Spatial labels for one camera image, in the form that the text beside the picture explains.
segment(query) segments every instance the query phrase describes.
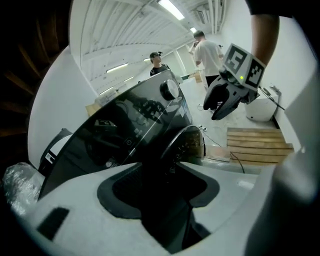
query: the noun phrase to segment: fluorescent light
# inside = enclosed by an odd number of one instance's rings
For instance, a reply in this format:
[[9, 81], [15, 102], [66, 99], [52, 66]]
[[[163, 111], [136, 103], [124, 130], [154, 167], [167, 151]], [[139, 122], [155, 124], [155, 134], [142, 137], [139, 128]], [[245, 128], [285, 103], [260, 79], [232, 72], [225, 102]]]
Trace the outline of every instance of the fluorescent light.
[[134, 78], [134, 76], [131, 76], [131, 77], [128, 78], [127, 80], [124, 80], [124, 82], [126, 82], [126, 81], [128, 81], [128, 80], [130, 80], [130, 79], [132, 79], [132, 78]]
[[169, 0], [160, 0], [158, 2], [159, 5], [161, 5], [163, 8], [166, 8], [174, 17], [176, 17], [179, 21], [184, 19], [185, 17], [182, 15], [182, 13], [178, 10], [177, 7], [174, 6], [172, 2]]
[[107, 73], [109, 73], [109, 72], [111, 72], [111, 71], [114, 71], [114, 70], [117, 70], [117, 69], [120, 69], [120, 68], [123, 68], [123, 67], [128, 66], [128, 65], [129, 65], [129, 63], [125, 63], [125, 64], [122, 64], [122, 65], [120, 65], [120, 66], [116, 66], [116, 67], [114, 67], [114, 68], [109, 69], [109, 70], [107, 71]]

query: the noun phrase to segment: round knob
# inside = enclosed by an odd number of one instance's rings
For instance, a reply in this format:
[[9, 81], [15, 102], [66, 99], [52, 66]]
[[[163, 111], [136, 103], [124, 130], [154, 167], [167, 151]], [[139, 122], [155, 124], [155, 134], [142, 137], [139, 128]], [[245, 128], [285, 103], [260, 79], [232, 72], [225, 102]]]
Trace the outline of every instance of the round knob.
[[165, 100], [171, 101], [179, 96], [179, 87], [173, 80], [168, 79], [160, 85], [160, 92]]

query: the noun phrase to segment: wooden pallet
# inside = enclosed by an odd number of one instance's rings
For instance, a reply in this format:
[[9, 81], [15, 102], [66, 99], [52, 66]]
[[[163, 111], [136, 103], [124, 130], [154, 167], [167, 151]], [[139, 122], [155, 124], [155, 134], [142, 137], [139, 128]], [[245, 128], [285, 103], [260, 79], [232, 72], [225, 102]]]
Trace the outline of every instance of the wooden pallet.
[[294, 151], [280, 129], [228, 128], [227, 149], [230, 162], [267, 166], [281, 163]]

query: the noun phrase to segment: plastic wrap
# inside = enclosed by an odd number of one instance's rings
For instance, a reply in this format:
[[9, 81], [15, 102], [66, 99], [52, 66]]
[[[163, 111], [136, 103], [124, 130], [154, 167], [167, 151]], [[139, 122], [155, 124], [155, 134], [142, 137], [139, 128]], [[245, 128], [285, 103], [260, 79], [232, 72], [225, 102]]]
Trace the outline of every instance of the plastic wrap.
[[2, 178], [3, 189], [11, 209], [23, 216], [34, 205], [45, 180], [35, 168], [25, 162], [8, 167]]

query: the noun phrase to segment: robotic arm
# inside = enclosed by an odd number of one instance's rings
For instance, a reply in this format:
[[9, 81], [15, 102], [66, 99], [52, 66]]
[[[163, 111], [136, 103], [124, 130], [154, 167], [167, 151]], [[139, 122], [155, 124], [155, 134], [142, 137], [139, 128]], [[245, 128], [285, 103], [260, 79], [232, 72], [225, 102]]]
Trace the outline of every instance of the robotic arm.
[[239, 102], [250, 104], [258, 97], [258, 86], [265, 65], [255, 56], [231, 44], [223, 61], [219, 77], [209, 86], [203, 109], [216, 109], [212, 120], [221, 120], [234, 111]]

